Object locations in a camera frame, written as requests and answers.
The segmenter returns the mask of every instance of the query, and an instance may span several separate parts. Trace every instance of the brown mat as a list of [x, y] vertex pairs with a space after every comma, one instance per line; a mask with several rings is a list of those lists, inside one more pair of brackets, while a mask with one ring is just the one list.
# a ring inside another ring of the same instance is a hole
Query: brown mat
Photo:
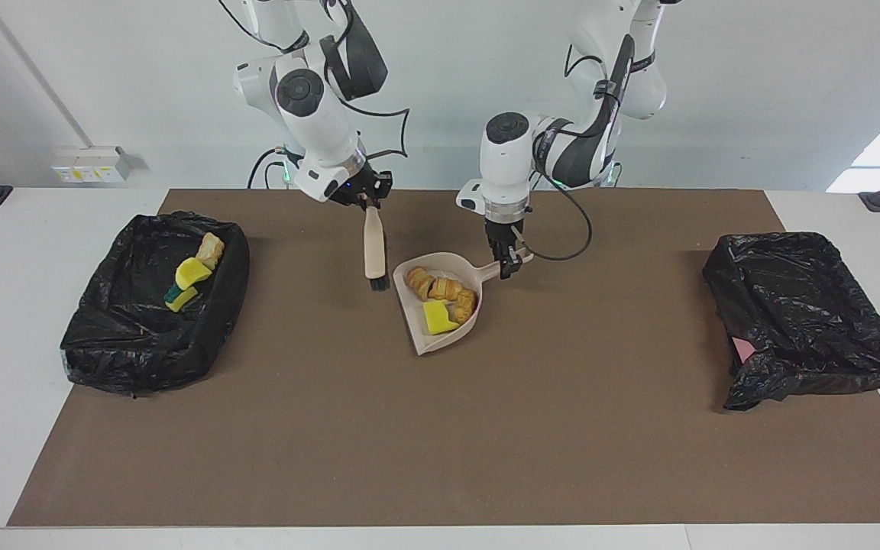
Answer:
[[[71, 391], [9, 525], [880, 523], [877, 393], [720, 409], [730, 356], [700, 270], [722, 234], [782, 230], [765, 195], [577, 197], [589, 253], [493, 283], [467, 338], [417, 358], [395, 293], [362, 278], [359, 209], [171, 192], [161, 212], [251, 237], [233, 338], [184, 390]], [[388, 199], [392, 265], [488, 261], [453, 198]], [[533, 202], [532, 243], [573, 250], [572, 206]]]

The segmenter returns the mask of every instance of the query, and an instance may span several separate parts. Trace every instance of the garbage bag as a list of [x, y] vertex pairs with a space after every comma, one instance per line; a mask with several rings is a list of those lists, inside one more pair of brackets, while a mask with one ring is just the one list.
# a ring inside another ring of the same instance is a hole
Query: garbage bag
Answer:
[[[213, 275], [179, 313], [165, 306], [175, 268], [195, 257], [202, 236], [223, 240]], [[196, 382], [209, 372], [247, 293], [249, 247], [235, 223], [192, 212], [139, 215], [97, 267], [60, 350], [70, 382], [138, 394]]]
[[824, 236], [726, 235], [703, 273], [733, 349], [724, 408], [880, 389], [880, 316]]

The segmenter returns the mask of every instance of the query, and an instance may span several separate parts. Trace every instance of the dustpan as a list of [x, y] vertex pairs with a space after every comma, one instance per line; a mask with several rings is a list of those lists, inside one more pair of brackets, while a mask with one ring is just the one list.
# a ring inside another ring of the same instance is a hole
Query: dustpan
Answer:
[[[528, 262], [532, 255], [524, 257], [522, 261]], [[447, 277], [457, 279], [465, 288], [471, 289], [477, 293], [477, 307], [474, 309], [474, 315], [468, 319], [460, 327], [442, 335], [431, 335], [426, 330], [426, 317], [423, 316], [423, 302], [416, 294], [406, 286], [406, 273], [414, 267], [422, 267], [430, 272], [434, 277]], [[392, 272], [392, 279], [396, 292], [399, 293], [399, 300], [403, 307], [403, 314], [406, 317], [406, 327], [409, 327], [409, 336], [412, 343], [416, 347], [416, 355], [424, 355], [430, 351], [437, 351], [440, 348], [446, 348], [447, 345], [454, 344], [455, 341], [468, 335], [474, 323], [477, 322], [477, 316], [484, 304], [484, 282], [496, 279], [500, 272], [498, 262], [485, 265], [484, 267], [474, 267], [461, 255], [453, 253], [434, 253], [415, 257], [412, 260], [405, 261], [400, 264]]]

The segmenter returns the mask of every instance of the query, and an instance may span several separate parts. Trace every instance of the white table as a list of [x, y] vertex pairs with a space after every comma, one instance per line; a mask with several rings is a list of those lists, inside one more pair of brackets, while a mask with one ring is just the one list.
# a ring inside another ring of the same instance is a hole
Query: white table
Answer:
[[[492, 526], [391, 529], [5, 529], [70, 392], [58, 345], [113, 236], [164, 190], [17, 189], [0, 208], [0, 548], [880, 548], [880, 526]], [[880, 215], [856, 197], [768, 192], [790, 231], [842, 251], [880, 312]]]

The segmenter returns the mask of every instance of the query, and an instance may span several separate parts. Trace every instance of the food item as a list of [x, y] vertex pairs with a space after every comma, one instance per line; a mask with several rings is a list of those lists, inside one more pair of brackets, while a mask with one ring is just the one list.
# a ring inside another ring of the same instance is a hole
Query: food item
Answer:
[[223, 248], [226, 248], [226, 244], [223, 244], [219, 237], [213, 233], [206, 233], [202, 236], [202, 244], [196, 253], [196, 260], [202, 262], [202, 265], [209, 268], [209, 271], [216, 271], [220, 258], [223, 258]]
[[414, 267], [406, 273], [406, 286], [409, 286], [423, 302], [426, 302], [429, 298], [430, 289], [433, 287], [435, 280], [436, 278], [427, 273], [422, 267]]
[[457, 299], [457, 295], [464, 289], [464, 285], [456, 279], [448, 279], [446, 277], [438, 277], [433, 282], [433, 288], [430, 289], [429, 296], [433, 299], [449, 299], [451, 302]]
[[454, 328], [460, 327], [460, 323], [450, 320], [447, 304], [439, 300], [429, 300], [423, 303], [423, 315], [426, 316], [426, 330], [431, 335], [449, 333]]
[[205, 281], [210, 275], [212, 275], [212, 271], [206, 265], [202, 265], [202, 261], [190, 257], [175, 269], [175, 284], [185, 291], [190, 286]]
[[477, 307], [477, 293], [471, 289], [463, 289], [457, 295], [457, 305], [454, 307], [454, 320], [460, 324], [467, 323], [474, 315]]
[[172, 288], [168, 289], [168, 293], [165, 295], [165, 306], [178, 313], [196, 295], [199, 295], [199, 291], [196, 291], [195, 286], [189, 286], [188, 289], [183, 291], [178, 285], [172, 285]]

